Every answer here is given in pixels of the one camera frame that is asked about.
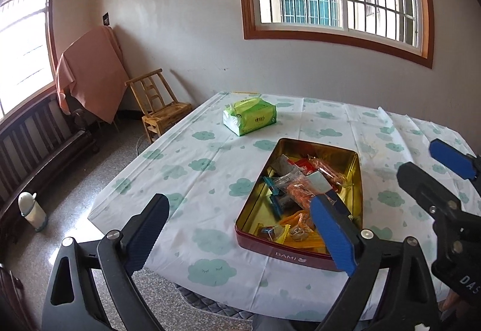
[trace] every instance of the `screw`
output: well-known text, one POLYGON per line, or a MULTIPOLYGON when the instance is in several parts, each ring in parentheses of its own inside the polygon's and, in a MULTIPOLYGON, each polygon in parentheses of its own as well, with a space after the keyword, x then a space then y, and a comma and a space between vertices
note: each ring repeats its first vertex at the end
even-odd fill
POLYGON ((415 237, 408 237, 406 241, 412 247, 415 247, 418 245, 418 240, 415 237))
POLYGON ((363 229, 361 231, 361 236, 364 237, 364 239, 371 240, 374 237, 374 233, 372 233, 369 229, 363 229))
POLYGON ((116 240, 120 237, 120 232, 116 229, 111 230, 110 232, 107 233, 107 239, 109 240, 116 240))
POLYGON ((463 245, 461 244, 461 241, 455 241, 453 243, 453 252, 454 253, 461 253, 463 252, 463 245))
POLYGON ((74 242, 74 239, 72 239, 71 237, 66 237, 65 239, 62 240, 62 245, 63 245, 64 247, 68 247, 68 246, 71 245, 73 242, 74 242))

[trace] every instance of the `pink cloth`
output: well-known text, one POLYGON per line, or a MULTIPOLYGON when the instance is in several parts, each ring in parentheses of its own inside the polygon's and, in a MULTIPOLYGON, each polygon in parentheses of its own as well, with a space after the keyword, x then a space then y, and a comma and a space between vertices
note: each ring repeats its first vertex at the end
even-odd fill
POLYGON ((70 114, 65 93, 70 93, 92 114, 112 123, 129 79, 122 52, 108 26, 87 32, 66 49, 55 75, 60 108, 70 114))

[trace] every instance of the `floor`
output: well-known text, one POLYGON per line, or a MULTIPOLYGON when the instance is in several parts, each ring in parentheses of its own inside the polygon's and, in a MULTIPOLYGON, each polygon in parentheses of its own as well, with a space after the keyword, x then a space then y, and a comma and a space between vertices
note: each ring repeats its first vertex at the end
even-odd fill
MULTIPOLYGON (((42 307, 50 272, 62 239, 74 237, 78 242, 98 240, 103 234, 87 220, 95 196, 136 157, 136 144, 143 135, 140 121, 124 119, 119 123, 120 132, 104 125, 96 133, 100 152, 88 154, 67 168, 50 186, 50 193, 43 194, 42 203, 49 215, 47 228, 38 234, 29 229, 17 244, 9 248, 6 265, 20 278, 26 289, 26 300, 31 313, 41 324, 42 307)), ((148 146, 144 138, 140 151, 148 146)), ((94 278, 111 326, 125 329, 99 270, 94 278)), ((143 269, 134 273, 144 300, 167 331, 228 329, 250 330, 251 323, 232 320, 198 311, 186 304, 174 285, 143 269)))

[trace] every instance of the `plastic table cover fold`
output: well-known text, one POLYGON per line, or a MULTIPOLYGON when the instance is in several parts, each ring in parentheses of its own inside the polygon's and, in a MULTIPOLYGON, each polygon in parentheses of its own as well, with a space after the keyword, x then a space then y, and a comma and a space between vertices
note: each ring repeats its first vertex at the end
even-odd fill
MULTIPOLYGON (((321 321, 347 281, 345 273, 308 268, 239 247, 234 224, 267 158, 283 137, 332 144, 359 154, 365 228, 380 238, 419 240, 436 257, 432 219, 398 186, 399 165, 413 161, 481 215, 481 199, 433 160, 440 138, 472 150, 455 131, 405 115, 312 98, 261 97, 277 106, 277 123, 239 137, 222 123, 230 103, 258 96, 218 93, 155 141, 98 194, 88 219, 102 232, 121 228, 155 193, 169 198, 169 221, 146 267, 215 301, 267 316, 321 321)), ((372 318, 386 272, 379 273, 363 318, 372 318)), ((437 278, 439 300, 448 288, 437 278)))

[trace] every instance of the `tissue package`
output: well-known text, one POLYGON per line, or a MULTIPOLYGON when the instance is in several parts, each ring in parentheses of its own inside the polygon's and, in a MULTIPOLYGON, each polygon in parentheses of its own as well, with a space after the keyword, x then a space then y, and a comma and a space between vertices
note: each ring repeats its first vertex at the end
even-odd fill
POLYGON ((225 106, 224 124, 237 135, 276 123, 276 106, 259 97, 241 100, 225 106))

